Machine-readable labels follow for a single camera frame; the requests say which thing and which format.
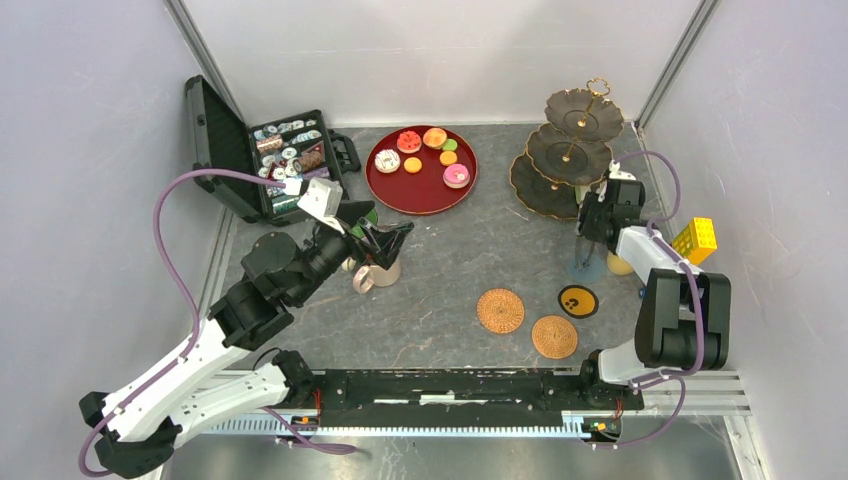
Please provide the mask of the pink beige mug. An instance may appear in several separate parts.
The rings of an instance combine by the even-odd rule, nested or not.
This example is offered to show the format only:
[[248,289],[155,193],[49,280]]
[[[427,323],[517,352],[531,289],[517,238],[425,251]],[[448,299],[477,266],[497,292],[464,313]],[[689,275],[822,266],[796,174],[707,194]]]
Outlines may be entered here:
[[389,268],[383,268],[376,264],[360,264],[348,257],[342,263],[342,269],[352,274],[352,287],[359,294],[365,294],[373,288],[392,286],[402,272],[400,259],[396,259]]

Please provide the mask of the orange fruit tart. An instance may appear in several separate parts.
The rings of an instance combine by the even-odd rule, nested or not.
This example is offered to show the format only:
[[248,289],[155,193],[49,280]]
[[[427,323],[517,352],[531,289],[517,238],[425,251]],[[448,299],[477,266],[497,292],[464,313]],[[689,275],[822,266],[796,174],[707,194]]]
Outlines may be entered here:
[[422,144],[431,149],[441,150],[448,139],[449,136],[443,128],[432,127],[422,135]]

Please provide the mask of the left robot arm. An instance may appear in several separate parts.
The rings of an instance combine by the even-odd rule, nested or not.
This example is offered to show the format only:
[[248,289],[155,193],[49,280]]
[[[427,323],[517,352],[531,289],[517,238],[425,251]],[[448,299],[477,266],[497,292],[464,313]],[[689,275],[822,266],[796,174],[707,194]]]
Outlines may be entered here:
[[174,350],[122,389],[90,392],[80,400],[92,429],[79,454],[80,471],[134,479],[163,465],[215,420],[282,401],[306,405],[314,381],[296,352],[283,352],[239,382],[198,388],[291,325],[292,309],[302,307],[347,259],[394,266],[413,228],[411,222],[377,226],[362,217],[351,229],[317,222],[304,244],[284,232],[260,237],[241,261],[241,280],[206,317],[193,315],[190,334]]

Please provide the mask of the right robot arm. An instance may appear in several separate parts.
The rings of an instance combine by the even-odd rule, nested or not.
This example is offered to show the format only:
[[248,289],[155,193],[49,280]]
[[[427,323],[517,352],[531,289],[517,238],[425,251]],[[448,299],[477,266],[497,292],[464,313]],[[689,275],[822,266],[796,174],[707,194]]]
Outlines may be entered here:
[[618,385],[638,388],[672,375],[720,370],[730,350],[731,282],[673,250],[641,217],[643,184],[612,179],[588,193],[579,211],[579,237],[604,245],[627,263],[645,293],[633,337],[599,351],[595,370],[577,382],[580,400],[602,408]]

